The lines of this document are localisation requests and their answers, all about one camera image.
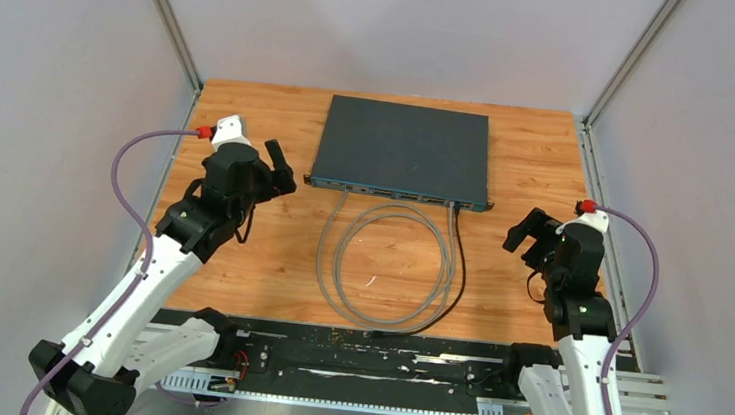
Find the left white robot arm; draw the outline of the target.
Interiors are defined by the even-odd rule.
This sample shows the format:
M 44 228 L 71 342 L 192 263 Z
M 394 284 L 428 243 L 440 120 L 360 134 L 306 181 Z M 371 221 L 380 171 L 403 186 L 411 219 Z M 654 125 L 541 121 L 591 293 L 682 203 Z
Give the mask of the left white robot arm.
M 219 129 L 192 132 L 214 151 L 154 229 L 122 193 L 116 194 L 142 229 L 145 250 L 102 303 L 60 342 L 40 340 L 28 360 L 38 379 L 21 405 L 28 415 L 46 394 L 71 415 L 126 415 L 136 398 L 197 361 L 212 368 L 248 362 L 237 346 L 237 325 L 214 308 L 196 311 L 169 333 L 138 344 L 163 304 L 227 241 L 245 243 L 258 204 L 294 193 L 293 169 L 276 139 L 266 141 L 266 164 L 244 136 L 222 139 Z

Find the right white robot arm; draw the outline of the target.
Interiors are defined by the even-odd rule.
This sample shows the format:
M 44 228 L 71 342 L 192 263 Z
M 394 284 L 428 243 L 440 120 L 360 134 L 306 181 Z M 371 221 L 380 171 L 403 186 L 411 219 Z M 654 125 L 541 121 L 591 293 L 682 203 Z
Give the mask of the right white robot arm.
M 542 308 L 557 343 L 513 344 L 500 372 L 503 391 L 524 398 L 531 415 L 623 415 L 615 360 L 623 339 L 597 289 L 609 217 L 585 205 L 578 211 L 562 223 L 534 208 L 503 244 L 512 252 L 532 238 L 521 257 L 545 283 Z

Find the dark blue network switch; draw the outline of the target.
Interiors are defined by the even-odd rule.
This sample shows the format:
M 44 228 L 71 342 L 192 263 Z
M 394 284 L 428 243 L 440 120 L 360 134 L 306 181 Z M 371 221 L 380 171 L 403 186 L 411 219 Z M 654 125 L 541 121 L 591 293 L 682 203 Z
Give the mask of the dark blue network switch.
M 305 184 L 485 212 L 486 115 L 334 95 Z

